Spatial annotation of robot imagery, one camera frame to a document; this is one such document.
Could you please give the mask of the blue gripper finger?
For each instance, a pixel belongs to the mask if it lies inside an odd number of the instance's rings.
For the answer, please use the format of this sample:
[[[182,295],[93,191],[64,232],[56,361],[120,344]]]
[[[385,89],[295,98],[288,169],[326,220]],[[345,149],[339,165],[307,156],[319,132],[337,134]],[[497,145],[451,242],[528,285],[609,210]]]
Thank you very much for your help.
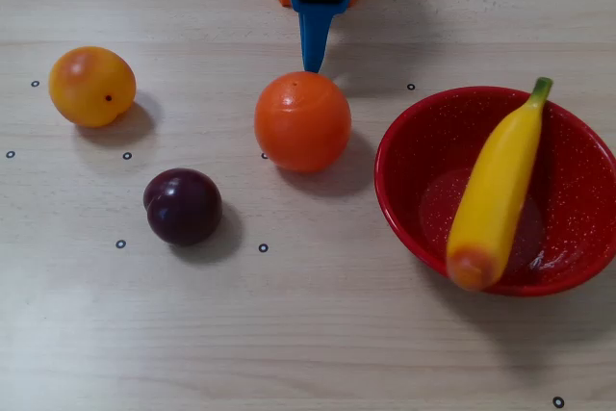
[[[291,0],[297,12],[303,68],[317,73],[324,59],[328,32],[333,17],[344,13],[350,0],[342,2],[299,2]]]

